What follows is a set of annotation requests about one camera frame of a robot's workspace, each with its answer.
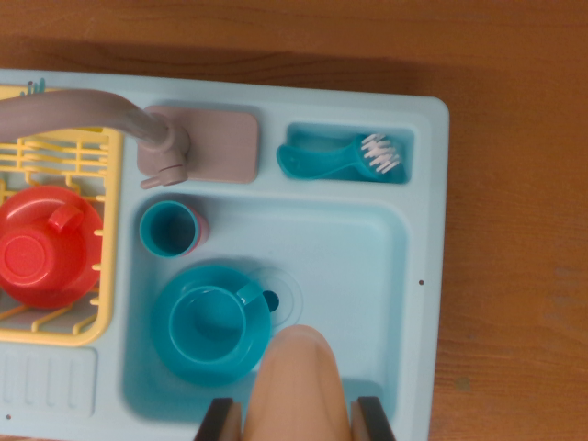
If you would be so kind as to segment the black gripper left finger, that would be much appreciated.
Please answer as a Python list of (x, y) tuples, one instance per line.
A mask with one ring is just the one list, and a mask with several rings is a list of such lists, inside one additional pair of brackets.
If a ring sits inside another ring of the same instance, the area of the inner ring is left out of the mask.
[(195, 441), (242, 439), (242, 407), (232, 398), (215, 398), (202, 420)]

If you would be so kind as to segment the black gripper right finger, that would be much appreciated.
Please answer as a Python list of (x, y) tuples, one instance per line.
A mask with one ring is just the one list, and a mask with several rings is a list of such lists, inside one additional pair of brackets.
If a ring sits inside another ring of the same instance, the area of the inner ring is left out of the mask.
[(354, 441), (395, 441), (396, 437), (376, 396), (351, 402), (351, 434)]

